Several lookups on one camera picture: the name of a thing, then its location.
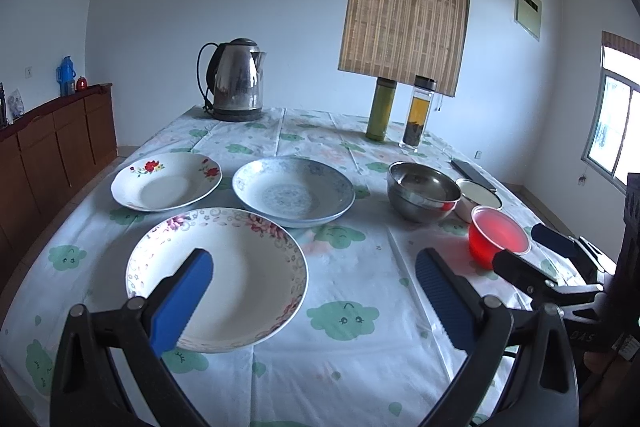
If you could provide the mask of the red plastic bowl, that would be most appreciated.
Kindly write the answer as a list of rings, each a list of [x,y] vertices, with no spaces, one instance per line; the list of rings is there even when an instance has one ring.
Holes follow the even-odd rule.
[[[472,259],[484,270],[492,269],[492,259],[507,249],[513,254],[529,252],[528,235],[518,222],[501,210],[476,206],[471,212],[469,251]]]

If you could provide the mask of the pink floral rimmed plate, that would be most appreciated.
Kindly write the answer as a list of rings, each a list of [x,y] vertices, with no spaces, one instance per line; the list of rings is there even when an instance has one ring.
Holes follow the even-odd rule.
[[[253,346],[292,320],[303,303],[308,269],[302,248],[280,225],[232,208],[191,210],[152,228],[126,268],[130,297],[148,297],[193,249],[213,257],[213,280],[177,346],[221,353]]]

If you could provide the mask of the red flower white plate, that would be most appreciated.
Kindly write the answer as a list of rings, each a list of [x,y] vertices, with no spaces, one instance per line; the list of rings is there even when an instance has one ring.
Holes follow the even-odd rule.
[[[122,168],[111,184],[111,193],[122,207],[163,212],[199,202],[221,180],[221,167],[206,155],[163,153]]]

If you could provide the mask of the glass window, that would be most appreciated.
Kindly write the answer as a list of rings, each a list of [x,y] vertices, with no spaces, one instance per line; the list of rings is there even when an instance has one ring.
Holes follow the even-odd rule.
[[[601,32],[596,108],[582,160],[620,190],[639,172],[639,45]]]

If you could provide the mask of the stainless steel bowl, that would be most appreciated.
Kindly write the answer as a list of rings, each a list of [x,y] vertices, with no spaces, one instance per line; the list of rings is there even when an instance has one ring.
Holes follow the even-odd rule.
[[[430,225],[454,210],[461,190],[454,180],[435,168],[396,161],[387,170],[387,196],[401,217]]]

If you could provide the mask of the black smartphone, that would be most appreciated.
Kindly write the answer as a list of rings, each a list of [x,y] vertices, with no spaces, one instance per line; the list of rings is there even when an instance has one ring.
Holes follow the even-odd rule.
[[[496,193],[497,189],[482,175],[478,170],[476,170],[469,162],[464,161],[459,158],[452,158],[450,160],[450,164],[457,172],[460,172],[465,179],[468,179],[484,188],[486,190],[491,191],[492,193]]]

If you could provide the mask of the cloud print tablecloth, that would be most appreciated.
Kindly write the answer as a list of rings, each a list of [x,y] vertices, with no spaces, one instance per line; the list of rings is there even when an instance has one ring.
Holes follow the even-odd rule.
[[[417,152],[398,146],[394,124],[368,141],[354,116],[270,108],[248,124],[192,108],[134,153],[200,153],[224,181],[201,204],[157,215],[119,206],[100,183],[51,237],[17,289],[1,331],[1,366],[41,425],[49,421],[51,375],[66,315],[76,303],[111,310],[126,300],[126,264],[146,232],[195,231],[205,207],[238,205],[230,178],[248,162],[299,156],[330,165],[356,188],[343,217],[296,230],[309,270],[303,306],[263,343],[224,355],[175,350],[165,357],[177,383],[213,426],[414,426],[463,362],[414,279],[414,258],[433,247],[480,295],[526,309],[529,299],[470,257],[456,216],[420,227],[386,195],[393,162],[451,171],[454,150],[428,136]]]

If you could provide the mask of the blue patterned plate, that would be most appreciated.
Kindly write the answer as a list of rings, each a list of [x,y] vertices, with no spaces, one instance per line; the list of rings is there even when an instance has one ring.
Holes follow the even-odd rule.
[[[321,227],[342,217],[355,187],[338,170],[300,157],[269,157],[242,166],[232,190],[243,206],[283,228]]]

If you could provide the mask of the green thermos bottle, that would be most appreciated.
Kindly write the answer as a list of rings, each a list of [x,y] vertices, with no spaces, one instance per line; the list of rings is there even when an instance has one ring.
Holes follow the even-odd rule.
[[[374,97],[370,110],[366,138],[371,141],[383,142],[390,122],[390,112],[393,108],[397,82],[378,77]]]

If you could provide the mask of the glass tea bottle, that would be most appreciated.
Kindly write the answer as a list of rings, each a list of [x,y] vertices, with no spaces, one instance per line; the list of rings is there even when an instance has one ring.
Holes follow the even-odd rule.
[[[418,150],[431,105],[436,93],[436,81],[424,76],[414,78],[411,103],[404,134],[399,145],[409,150]]]

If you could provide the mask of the small red object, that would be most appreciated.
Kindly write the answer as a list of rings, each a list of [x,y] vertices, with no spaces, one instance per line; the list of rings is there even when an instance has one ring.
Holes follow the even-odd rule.
[[[80,76],[77,80],[76,80],[76,84],[75,84],[75,91],[82,91],[85,90],[88,87],[88,81],[85,77]]]

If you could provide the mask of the stainless electric kettle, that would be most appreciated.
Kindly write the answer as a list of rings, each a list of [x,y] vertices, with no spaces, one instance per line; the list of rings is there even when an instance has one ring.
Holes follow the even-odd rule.
[[[215,51],[206,68],[206,89],[203,89],[200,62],[208,46],[213,46]],[[214,119],[231,122],[254,121],[262,117],[262,66],[266,55],[249,38],[205,43],[196,59],[196,82],[205,112]]]

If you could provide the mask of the clear patterned glass jar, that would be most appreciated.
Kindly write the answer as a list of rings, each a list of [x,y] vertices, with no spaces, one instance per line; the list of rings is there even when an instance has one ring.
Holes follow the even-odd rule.
[[[25,114],[24,102],[20,90],[14,89],[6,97],[6,108],[8,109],[8,118],[11,124]]]

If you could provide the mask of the blue thermos jug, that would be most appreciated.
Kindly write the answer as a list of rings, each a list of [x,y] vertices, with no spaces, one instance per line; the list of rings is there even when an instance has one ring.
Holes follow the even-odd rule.
[[[69,55],[66,55],[56,69],[56,80],[58,80],[62,96],[69,96],[75,93],[75,77],[76,72],[73,60]]]

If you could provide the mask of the bamboo window blind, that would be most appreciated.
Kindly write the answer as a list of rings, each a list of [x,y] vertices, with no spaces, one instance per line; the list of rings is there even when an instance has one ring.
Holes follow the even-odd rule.
[[[455,96],[471,0],[347,0],[338,68]]]

